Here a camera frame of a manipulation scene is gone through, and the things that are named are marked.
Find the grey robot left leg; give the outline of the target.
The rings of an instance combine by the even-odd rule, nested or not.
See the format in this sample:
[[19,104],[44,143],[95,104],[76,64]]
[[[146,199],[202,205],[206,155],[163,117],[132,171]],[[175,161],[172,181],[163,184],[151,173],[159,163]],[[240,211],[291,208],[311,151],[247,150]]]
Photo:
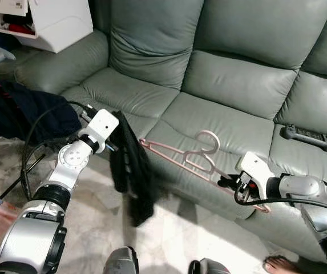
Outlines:
[[112,251],[106,259],[103,274],[140,274],[135,249],[124,246]]

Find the grey robot right leg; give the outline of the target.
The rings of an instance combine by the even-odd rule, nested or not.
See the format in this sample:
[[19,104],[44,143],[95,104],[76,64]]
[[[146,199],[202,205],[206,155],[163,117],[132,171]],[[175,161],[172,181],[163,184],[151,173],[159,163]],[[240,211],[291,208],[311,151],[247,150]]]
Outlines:
[[187,274],[231,274],[226,266],[213,261],[213,259],[192,260],[189,264]]

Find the dark navy garment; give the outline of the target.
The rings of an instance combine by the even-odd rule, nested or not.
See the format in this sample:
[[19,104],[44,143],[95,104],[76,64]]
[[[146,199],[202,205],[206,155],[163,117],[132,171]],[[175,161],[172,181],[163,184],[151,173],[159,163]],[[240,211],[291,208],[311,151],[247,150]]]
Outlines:
[[66,138],[82,128],[72,105],[61,95],[36,91],[0,80],[0,138],[19,138],[38,144]]

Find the pink plastic hanger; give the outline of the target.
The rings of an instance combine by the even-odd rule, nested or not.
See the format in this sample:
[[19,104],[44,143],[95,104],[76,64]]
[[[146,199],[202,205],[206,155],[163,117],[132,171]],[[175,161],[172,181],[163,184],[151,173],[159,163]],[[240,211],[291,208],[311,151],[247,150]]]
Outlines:
[[236,203],[235,190],[219,185],[221,179],[239,179],[241,159],[226,159],[220,138],[213,131],[199,131],[187,141],[187,150],[152,139],[140,139],[138,143],[146,149],[163,188],[180,198],[232,220],[247,219],[256,211],[273,211],[270,204]]

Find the black garment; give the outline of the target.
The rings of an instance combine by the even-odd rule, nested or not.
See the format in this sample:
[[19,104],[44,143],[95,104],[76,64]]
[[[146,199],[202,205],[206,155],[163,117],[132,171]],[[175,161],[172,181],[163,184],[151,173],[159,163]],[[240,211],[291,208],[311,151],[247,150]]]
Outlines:
[[127,213],[131,225],[139,227],[155,213],[155,203],[161,192],[155,184],[147,152],[124,113],[114,111],[112,115],[119,121],[109,136],[115,148],[109,159],[112,180],[116,191],[128,201]]

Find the bare foot of person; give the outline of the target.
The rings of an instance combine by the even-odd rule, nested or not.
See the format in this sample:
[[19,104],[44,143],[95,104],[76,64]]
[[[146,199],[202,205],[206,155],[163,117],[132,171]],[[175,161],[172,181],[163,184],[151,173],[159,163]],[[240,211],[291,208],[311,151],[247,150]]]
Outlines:
[[302,274],[296,264],[283,256],[268,256],[263,261],[263,269],[268,274]]

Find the grey hair dryer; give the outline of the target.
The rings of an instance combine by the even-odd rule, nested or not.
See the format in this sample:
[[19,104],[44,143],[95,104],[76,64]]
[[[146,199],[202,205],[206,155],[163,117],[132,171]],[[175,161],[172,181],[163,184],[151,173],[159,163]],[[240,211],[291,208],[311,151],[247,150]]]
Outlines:
[[15,55],[13,53],[0,47],[0,63],[7,61],[7,60],[14,61],[14,60],[17,60],[17,58],[15,57]]

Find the grey green leather sofa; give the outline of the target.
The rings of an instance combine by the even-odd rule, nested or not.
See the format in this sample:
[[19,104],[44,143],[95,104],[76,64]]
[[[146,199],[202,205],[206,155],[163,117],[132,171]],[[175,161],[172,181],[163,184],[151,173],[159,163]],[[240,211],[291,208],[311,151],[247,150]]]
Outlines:
[[247,152],[327,182],[327,0],[88,0],[92,34],[19,62],[14,80],[124,112],[135,135],[181,150],[213,131],[227,173]]

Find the black remote controller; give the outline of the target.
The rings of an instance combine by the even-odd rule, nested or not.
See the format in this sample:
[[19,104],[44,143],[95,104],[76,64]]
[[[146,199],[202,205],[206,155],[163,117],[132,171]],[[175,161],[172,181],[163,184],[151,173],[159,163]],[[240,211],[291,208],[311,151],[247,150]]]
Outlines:
[[281,128],[280,136],[284,139],[294,139],[302,143],[311,144],[327,152],[327,135],[319,132],[303,130],[294,124],[289,124]]

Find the grey robot leg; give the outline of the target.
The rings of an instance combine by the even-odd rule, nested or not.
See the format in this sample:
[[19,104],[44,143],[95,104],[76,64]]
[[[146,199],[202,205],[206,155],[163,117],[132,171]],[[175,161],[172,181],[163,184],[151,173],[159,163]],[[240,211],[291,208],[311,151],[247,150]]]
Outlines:
[[140,274],[135,249],[124,246],[112,251],[106,259],[103,274]]
[[213,259],[192,260],[189,264],[187,274],[231,274],[226,266],[213,261]]

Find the white cabinet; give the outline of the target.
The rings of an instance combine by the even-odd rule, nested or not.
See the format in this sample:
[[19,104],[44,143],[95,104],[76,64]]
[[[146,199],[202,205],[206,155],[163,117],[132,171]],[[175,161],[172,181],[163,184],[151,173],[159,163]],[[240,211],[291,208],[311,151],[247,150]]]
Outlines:
[[88,0],[0,0],[0,33],[25,46],[59,53],[92,29]]

